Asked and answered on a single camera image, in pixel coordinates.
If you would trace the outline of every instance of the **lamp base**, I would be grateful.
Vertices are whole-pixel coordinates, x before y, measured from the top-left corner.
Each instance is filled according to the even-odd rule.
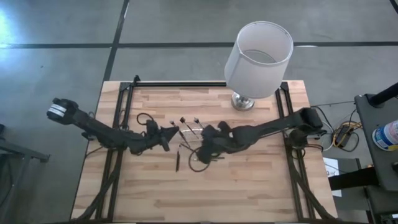
[[[231,104],[238,111],[248,111],[253,108],[254,100],[234,92],[234,94],[232,94]]]

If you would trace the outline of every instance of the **lamp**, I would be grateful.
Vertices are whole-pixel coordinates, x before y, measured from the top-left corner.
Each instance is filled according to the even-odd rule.
[[[250,110],[253,99],[271,96],[282,83],[292,52],[292,37],[283,27],[264,21],[244,26],[224,69],[234,91],[233,107]]]

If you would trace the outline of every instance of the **paper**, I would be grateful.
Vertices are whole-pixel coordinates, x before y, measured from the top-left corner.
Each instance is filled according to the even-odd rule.
[[[339,175],[337,159],[323,158],[328,177]],[[341,197],[341,190],[332,190],[331,194],[336,197]]]

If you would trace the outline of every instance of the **wooden tabletop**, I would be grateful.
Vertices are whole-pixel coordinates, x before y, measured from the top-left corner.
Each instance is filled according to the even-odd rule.
[[[288,83],[294,110],[309,106],[304,82]],[[113,122],[119,84],[105,82],[98,103],[96,119],[109,126]],[[129,117],[130,130],[144,130],[136,122],[137,114],[143,112],[151,114],[163,127],[169,127],[169,121],[174,120],[182,129],[186,129],[179,122],[182,116],[194,128],[198,128],[192,122],[194,117],[203,124],[217,125],[226,121],[232,128],[279,118],[275,96],[256,100],[252,110],[241,112],[232,108],[231,94],[227,87],[135,88]],[[177,134],[170,143],[170,152],[165,152],[160,146],[145,151],[141,156],[124,152],[114,221],[297,221],[281,134],[260,139],[248,150],[225,154],[225,159],[212,162],[201,173],[188,167],[190,151],[186,149],[180,151],[180,170],[175,172],[180,142]],[[98,142],[91,142],[88,152],[98,146]],[[306,150],[304,159],[310,188],[327,211],[336,217],[322,154],[318,149]],[[86,158],[72,218],[82,214],[98,193],[105,158],[105,149]],[[302,192],[300,198],[305,217],[308,217]],[[108,201],[109,197],[104,204],[104,215],[108,211]]]

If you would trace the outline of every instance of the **table leg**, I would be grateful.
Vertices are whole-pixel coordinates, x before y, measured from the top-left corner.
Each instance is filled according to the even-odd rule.
[[[331,190],[340,190],[351,187],[379,185],[374,167],[360,169],[346,174],[329,177]]]

